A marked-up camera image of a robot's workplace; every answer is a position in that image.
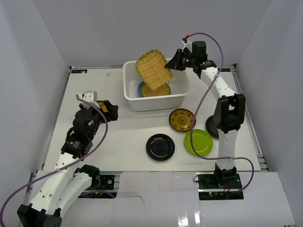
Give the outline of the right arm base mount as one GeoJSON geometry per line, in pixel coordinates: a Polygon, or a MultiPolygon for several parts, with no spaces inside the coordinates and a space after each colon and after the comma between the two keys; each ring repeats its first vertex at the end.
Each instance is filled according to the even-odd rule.
{"type": "Polygon", "coordinates": [[[243,200],[241,179],[236,174],[234,179],[219,184],[215,181],[213,174],[197,174],[193,181],[197,183],[200,201],[222,201],[222,200],[243,200]]]}

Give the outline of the blue plate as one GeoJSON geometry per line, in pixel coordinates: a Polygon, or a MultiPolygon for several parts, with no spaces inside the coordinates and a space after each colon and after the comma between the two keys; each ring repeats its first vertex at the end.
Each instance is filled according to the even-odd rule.
{"type": "Polygon", "coordinates": [[[138,85],[137,94],[138,94],[139,97],[144,97],[143,94],[142,94],[142,87],[143,87],[143,85],[144,85],[143,81],[138,85]]]}

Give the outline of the round bamboo woven plate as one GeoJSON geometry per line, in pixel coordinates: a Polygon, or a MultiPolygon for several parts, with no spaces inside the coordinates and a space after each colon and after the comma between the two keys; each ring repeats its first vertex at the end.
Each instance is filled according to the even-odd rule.
{"type": "Polygon", "coordinates": [[[171,89],[167,83],[155,90],[152,90],[147,84],[143,83],[140,92],[142,97],[167,96],[171,94],[171,89]]]}

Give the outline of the fan-shaped bamboo woven tray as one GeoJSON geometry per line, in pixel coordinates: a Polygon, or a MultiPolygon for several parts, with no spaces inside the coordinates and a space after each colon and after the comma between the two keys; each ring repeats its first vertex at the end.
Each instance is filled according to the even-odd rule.
{"type": "Polygon", "coordinates": [[[152,49],[143,54],[135,63],[135,69],[147,86],[155,91],[160,86],[173,79],[170,69],[165,68],[167,60],[158,49],[152,49]]]}

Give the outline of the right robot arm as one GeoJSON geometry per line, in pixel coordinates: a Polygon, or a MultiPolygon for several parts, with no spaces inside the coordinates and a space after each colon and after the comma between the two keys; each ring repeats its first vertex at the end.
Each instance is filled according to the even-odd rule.
{"type": "Polygon", "coordinates": [[[213,122],[218,130],[219,148],[215,163],[214,184],[226,188],[236,176],[234,161],[238,131],[244,122],[245,96],[233,91],[213,61],[208,60],[204,41],[183,39],[183,48],[177,49],[174,57],[165,65],[167,69],[184,71],[191,68],[208,86],[217,99],[213,122]]]}

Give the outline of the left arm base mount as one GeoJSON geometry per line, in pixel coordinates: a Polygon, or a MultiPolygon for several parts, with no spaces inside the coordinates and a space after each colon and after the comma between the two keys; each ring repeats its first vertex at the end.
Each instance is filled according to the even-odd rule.
{"type": "Polygon", "coordinates": [[[93,181],[79,198],[89,199],[114,199],[117,192],[115,190],[114,175],[99,175],[93,181]]]}

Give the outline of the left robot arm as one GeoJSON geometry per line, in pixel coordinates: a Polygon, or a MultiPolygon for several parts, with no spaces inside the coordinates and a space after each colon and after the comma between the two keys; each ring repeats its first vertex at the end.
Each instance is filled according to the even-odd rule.
{"type": "Polygon", "coordinates": [[[93,146],[100,124],[118,119],[118,106],[108,100],[85,102],[79,105],[73,126],[68,130],[65,143],[49,176],[27,205],[20,205],[17,215],[25,227],[59,227],[67,209],[80,196],[102,194],[108,187],[102,183],[97,167],[83,164],[93,146]]]}

